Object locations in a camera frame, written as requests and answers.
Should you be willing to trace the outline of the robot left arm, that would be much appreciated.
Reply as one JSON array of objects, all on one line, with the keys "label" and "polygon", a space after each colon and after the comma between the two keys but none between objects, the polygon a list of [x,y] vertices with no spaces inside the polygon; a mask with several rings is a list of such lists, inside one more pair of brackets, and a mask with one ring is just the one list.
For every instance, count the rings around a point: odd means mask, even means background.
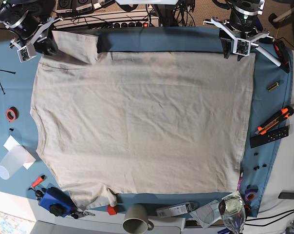
[{"label": "robot left arm", "polygon": [[213,25],[219,28],[223,56],[228,59],[230,54],[237,55],[237,61],[250,55],[251,49],[256,49],[276,66],[281,62],[270,52],[259,45],[260,39],[274,41],[270,32],[257,29],[258,15],[262,14],[265,1],[263,0],[226,0],[221,3],[214,0],[213,3],[222,9],[230,11],[229,19],[223,21],[217,17],[205,19],[203,24]]}]

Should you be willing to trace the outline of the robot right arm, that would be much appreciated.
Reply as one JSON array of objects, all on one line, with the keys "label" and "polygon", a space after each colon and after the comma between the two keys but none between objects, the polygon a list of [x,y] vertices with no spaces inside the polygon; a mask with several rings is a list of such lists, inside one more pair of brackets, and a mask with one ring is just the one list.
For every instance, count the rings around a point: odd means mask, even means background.
[{"label": "robot right arm", "polygon": [[37,53],[52,56],[58,46],[52,34],[53,25],[61,17],[53,17],[55,0],[0,0],[0,24],[16,37],[10,47],[16,47],[21,62]]}]

